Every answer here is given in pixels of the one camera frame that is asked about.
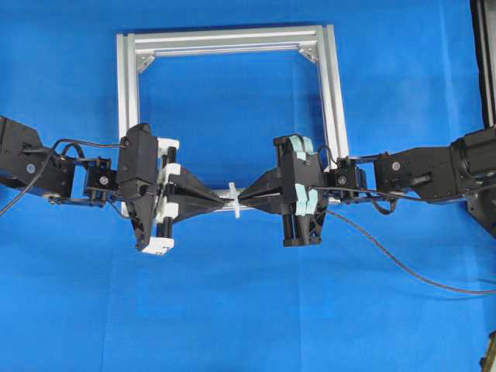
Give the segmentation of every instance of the silver bar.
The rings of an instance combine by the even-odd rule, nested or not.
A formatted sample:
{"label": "silver bar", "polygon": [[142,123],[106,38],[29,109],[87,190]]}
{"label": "silver bar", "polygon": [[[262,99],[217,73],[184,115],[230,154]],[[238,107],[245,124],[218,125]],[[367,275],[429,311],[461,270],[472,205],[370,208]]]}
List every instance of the silver bar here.
{"label": "silver bar", "polygon": [[137,53],[163,53],[167,51],[184,50],[209,50],[227,49],[243,50],[250,49],[297,49],[300,45],[315,45],[317,40],[314,36],[300,37],[265,37],[261,38],[239,38],[227,40],[187,40],[187,41],[160,41],[155,43],[137,43]]}
{"label": "silver bar", "polygon": [[138,72],[136,71],[136,51],[134,34],[127,36],[127,79],[128,79],[128,128],[140,124],[140,90],[138,89]]}
{"label": "silver bar", "polygon": [[128,116],[128,82],[127,82],[127,39],[122,34],[117,35],[117,99],[119,105],[119,138],[122,138],[129,128]]}
{"label": "silver bar", "polygon": [[[348,156],[336,42],[331,25],[325,28],[317,25],[136,35],[130,33],[127,36],[119,34],[117,36],[119,136],[123,137],[129,128],[140,122],[138,76],[153,63],[156,57],[279,50],[297,50],[317,65],[325,142],[331,148],[334,157]],[[227,205],[223,210],[232,210],[232,208]]]}
{"label": "silver bar", "polygon": [[337,137],[337,146],[340,156],[341,154],[350,154],[348,146],[348,136],[346,134],[346,122],[344,119],[343,96],[341,94],[341,81],[339,79],[338,54],[336,49],[336,38],[334,37],[334,26],[327,25],[324,28],[324,41],[326,44],[327,71],[329,78],[329,87],[331,91],[332,113],[334,115],[333,122],[335,126],[335,134]]}
{"label": "silver bar", "polygon": [[137,43],[154,43],[191,40],[230,40],[239,38],[311,36],[321,26],[264,27],[255,29],[213,29],[209,31],[185,31],[172,33],[141,33]]}

